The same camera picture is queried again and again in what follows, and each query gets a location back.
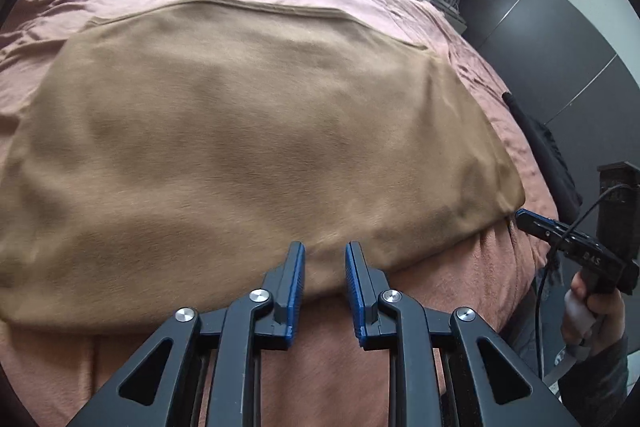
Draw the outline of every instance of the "tan fabric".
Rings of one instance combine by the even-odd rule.
[[[293,239],[317,296],[343,286],[350,239],[397,269],[523,202],[424,46],[339,10],[176,3],[80,32],[50,68],[0,184],[2,318],[108,331],[214,309]]]

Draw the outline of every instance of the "pink bedsheet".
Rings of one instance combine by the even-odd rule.
[[[21,113],[66,38],[94,16],[110,18],[174,0],[20,0],[0,34],[0,161]],[[556,208],[529,145],[502,102],[502,80],[429,4],[416,0],[255,0],[342,9],[447,58],[489,117],[524,185],[526,207]],[[390,279],[423,305],[476,309],[500,329],[526,292],[546,250],[503,221]],[[0,323],[0,363],[41,427],[59,427],[140,345],[144,336],[34,332]],[[364,353],[342,297],[305,305],[289,352],[263,358],[265,426],[386,425],[388,358]]]

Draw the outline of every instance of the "person's arm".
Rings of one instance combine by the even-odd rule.
[[[587,289],[580,274],[571,283],[570,292],[583,302]],[[615,290],[610,295],[591,295],[585,306],[597,315],[604,315],[600,330],[579,331],[569,314],[562,319],[565,343],[579,344],[591,337],[591,354],[579,362],[559,381],[562,403],[582,427],[605,426],[626,398],[627,339],[625,333],[625,303]]]

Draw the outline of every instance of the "black cloth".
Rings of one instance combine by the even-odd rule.
[[[574,179],[569,174],[551,131],[526,114],[510,92],[504,93],[502,99],[529,142],[533,157],[558,209],[558,219],[567,224],[574,222],[580,212],[582,196],[575,188]]]
[[[581,427],[604,427],[626,399],[626,335],[558,380],[562,403]]]

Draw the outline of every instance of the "silver bolt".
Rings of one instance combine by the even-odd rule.
[[[191,308],[180,308],[174,315],[178,322],[189,322],[195,316],[196,312]]]
[[[458,308],[456,310],[456,315],[461,321],[471,322],[474,318],[476,318],[476,312],[471,308]]]
[[[265,302],[269,298],[269,292],[267,290],[263,290],[262,288],[258,288],[257,290],[249,293],[249,298],[253,302]]]
[[[398,302],[402,298],[402,294],[398,290],[387,290],[382,294],[382,298],[386,302]]]

